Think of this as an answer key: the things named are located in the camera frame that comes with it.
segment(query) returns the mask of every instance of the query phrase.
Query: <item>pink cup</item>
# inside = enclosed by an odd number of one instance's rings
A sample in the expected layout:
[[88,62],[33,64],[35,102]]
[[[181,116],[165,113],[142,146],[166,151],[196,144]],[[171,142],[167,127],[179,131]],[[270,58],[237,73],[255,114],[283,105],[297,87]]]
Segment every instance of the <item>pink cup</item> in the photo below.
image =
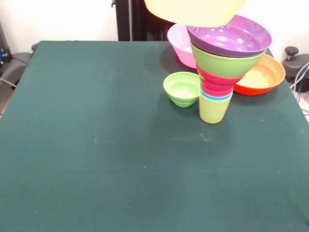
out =
[[201,89],[204,93],[211,95],[213,97],[225,97],[225,96],[230,95],[234,90],[234,88],[232,87],[232,88],[225,90],[225,91],[213,91],[211,89],[206,88],[203,85],[201,85]]
[[206,72],[197,65],[197,71],[201,79],[201,84],[213,91],[225,91],[234,87],[243,76],[238,78],[223,78]]

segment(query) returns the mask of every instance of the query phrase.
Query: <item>black knob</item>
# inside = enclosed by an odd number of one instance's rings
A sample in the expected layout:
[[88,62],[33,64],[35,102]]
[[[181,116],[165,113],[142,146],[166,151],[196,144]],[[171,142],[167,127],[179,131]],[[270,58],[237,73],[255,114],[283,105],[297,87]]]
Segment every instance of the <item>black knob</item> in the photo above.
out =
[[287,48],[285,48],[285,52],[288,56],[293,57],[295,56],[297,53],[299,53],[299,50],[297,47],[293,47],[293,46],[289,46]]

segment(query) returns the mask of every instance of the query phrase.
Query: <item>stack of bowls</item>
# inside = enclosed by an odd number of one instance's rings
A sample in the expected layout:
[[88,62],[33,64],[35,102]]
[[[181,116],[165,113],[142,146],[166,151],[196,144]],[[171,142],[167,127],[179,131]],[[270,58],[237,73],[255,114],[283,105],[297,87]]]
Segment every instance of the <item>stack of bowls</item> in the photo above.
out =
[[269,32],[258,23],[236,15],[222,27],[187,27],[201,80],[200,117],[220,122],[234,86],[259,61],[271,44]]

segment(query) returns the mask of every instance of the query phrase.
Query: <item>small green bowl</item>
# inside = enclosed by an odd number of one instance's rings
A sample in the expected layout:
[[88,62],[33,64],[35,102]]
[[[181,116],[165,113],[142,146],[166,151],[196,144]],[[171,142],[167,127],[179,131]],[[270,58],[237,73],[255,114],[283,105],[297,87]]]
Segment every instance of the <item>small green bowl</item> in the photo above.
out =
[[177,106],[188,107],[198,100],[200,79],[191,72],[175,72],[165,78],[163,87]]
[[225,78],[238,78],[246,74],[264,55],[264,52],[254,57],[231,58],[221,57],[204,52],[190,41],[192,52],[199,67],[208,73]]

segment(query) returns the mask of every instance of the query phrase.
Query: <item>bowl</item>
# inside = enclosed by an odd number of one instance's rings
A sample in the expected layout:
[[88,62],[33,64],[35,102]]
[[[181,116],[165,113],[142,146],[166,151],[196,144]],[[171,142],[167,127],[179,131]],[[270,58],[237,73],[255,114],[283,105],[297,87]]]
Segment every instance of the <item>bowl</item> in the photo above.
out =
[[220,57],[204,52],[191,43],[192,52],[199,67],[206,72],[225,78],[240,78],[248,72],[266,52],[246,58]]
[[233,88],[234,85],[243,78],[243,76],[239,78],[223,78],[212,75],[209,72],[201,69],[199,65],[197,65],[197,71],[201,78],[201,84],[213,91],[229,90]]
[[163,87],[177,106],[188,107],[198,100],[200,80],[191,72],[175,72],[165,78]]
[[264,27],[240,15],[235,15],[222,27],[187,29],[196,47],[223,57],[255,56],[271,44],[271,36]]
[[285,79],[285,69],[273,57],[263,55],[234,87],[237,93],[259,95],[271,91]]
[[197,68],[190,46],[190,37],[185,25],[174,24],[168,30],[168,40],[179,60],[190,68]]
[[225,25],[245,3],[246,0],[145,0],[147,9],[159,18],[199,27]]
[[222,97],[215,97],[215,96],[212,96],[212,95],[209,95],[207,93],[205,93],[202,89],[201,89],[201,94],[207,98],[207,99],[210,99],[210,100],[214,100],[214,101],[223,101],[225,99],[228,99],[232,94],[233,92],[231,92],[230,94],[228,95],[225,95],[225,96],[222,96]]
[[218,123],[221,122],[228,105],[230,104],[232,94],[229,98],[223,101],[214,101],[208,98],[205,98],[202,94],[199,96],[199,116],[200,118],[207,123]]
[[213,91],[211,89],[208,89],[206,86],[202,85],[201,84],[201,90],[207,94],[207,95],[210,95],[210,96],[213,96],[213,97],[225,97],[225,96],[228,96],[230,95],[231,93],[233,93],[233,87],[228,89],[228,90],[225,90],[225,91]]

